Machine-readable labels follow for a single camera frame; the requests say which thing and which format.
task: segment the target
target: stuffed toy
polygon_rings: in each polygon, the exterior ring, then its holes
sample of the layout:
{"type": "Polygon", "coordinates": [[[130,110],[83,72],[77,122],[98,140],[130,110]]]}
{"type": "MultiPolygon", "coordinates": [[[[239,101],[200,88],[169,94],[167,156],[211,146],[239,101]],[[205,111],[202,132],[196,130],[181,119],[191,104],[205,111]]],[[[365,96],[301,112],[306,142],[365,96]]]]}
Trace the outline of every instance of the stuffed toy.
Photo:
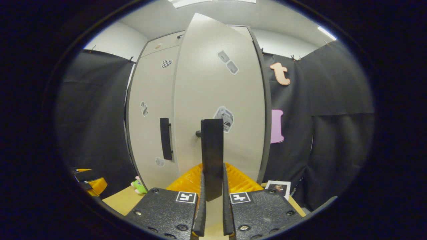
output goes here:
{"type": "Polygon", "coordinates": [[[135,192],[138,194],[147,193],[147,190],[145,189],[144,185],[142,185],[141,180],[138,176],[135,177],[135,181],[131,182],[131,186],[136,188],[135,192]]]}

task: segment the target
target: door handle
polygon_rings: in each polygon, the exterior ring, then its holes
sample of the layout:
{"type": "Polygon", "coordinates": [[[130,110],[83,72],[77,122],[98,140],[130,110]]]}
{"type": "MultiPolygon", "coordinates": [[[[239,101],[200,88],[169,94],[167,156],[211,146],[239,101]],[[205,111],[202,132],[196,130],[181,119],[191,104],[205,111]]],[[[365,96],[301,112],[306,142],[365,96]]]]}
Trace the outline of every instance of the door handle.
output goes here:
{"type": "Polygon", "coordinates": [[[163,150],[163,159],[172,161],[172,148],[170,145],[170,129],[171,124],[169,123],[169,118],[162,117],[160,118],[160,137],[161,137],[161,147],[163,150]]]}

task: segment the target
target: black curtain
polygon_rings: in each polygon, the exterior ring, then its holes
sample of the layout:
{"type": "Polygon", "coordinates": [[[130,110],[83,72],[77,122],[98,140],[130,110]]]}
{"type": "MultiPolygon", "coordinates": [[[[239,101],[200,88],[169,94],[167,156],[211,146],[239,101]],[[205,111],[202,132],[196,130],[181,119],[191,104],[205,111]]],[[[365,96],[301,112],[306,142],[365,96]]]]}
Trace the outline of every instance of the black curtain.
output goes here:
{"type": "Polygon", "coordinates": [[[126,188],[137,175],[123,121],[132,66],[118,56],[83,50],[58,92],[56,131],[65,164],[103,176],[108,186],[101,198],[126,188]]]}
{"type": "Polygon", "coordinates": [[[280,109],[282,143],[270,146],[264,181],[291,181],[295,200],[313,210],[338,196],[362,166],[372,141],[369,82],[351,52],[334,41],[294,61],[265,54],[272,109],[280,109]],[[269,66],[288,69],[280,85],[269,66]]]}

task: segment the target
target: white cabinet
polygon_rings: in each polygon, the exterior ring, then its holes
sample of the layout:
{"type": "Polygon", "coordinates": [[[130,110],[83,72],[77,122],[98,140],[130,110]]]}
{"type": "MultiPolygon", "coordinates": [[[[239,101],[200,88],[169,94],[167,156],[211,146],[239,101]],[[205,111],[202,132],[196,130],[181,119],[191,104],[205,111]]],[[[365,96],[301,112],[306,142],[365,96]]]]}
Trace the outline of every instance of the white cabinet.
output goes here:
{"type": "Polygon", "coordinates": [[[141,56],[129,86],[127,127],[131,155],[147,188],[166,188],[202,162],[195,132],[219,107],[232,118],[224,133],[224,161],[256,181],[270,141],[266,112],[271,110],[248,29],[195,14],[185,32],[148,42],[141,56]],[[171,64],[162,68],[165,60],[171,64]],[[173,160],[164,165],[156,162],[164,158],[160,118],[171,123],[173,160]]]}

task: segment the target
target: white wall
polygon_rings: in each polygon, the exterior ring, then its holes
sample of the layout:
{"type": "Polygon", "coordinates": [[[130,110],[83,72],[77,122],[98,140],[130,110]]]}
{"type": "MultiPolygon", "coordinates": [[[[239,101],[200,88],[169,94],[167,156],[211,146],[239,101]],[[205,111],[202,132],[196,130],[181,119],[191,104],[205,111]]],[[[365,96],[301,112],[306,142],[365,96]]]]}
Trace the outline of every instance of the white wall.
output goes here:
{"type": "Polygon", "coordinates": [[[137,61],[139,54],[144,48],[147,38],[140,32],[120,22],[115,22],[94,39],[84,49],[114,54],[126,59],[133,56],[132,61],[137,61]]]}
{"type": "Polygon", "coordinates": [[[260,45],[264,48],[265,53],[273,53],[290,58],[294,55],[296,59],[299,56],[304,57],[319,47],[305,41],[286,36],[276,32],[268,32],[259,29],[252,29],[260,45]]]}

